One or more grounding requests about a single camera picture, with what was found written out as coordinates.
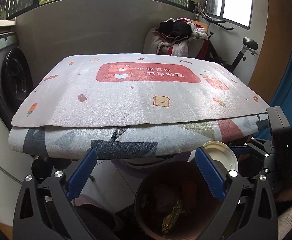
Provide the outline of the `person's right hand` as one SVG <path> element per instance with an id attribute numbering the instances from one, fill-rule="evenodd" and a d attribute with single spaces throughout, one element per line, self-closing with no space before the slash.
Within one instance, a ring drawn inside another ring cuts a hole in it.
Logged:
<path id="1" fill-rule="evenodd" d="M 282 190 L 277 197 L 274 198 L 276 202 L 285 202 L 292 200 L 292 188 Z"/>

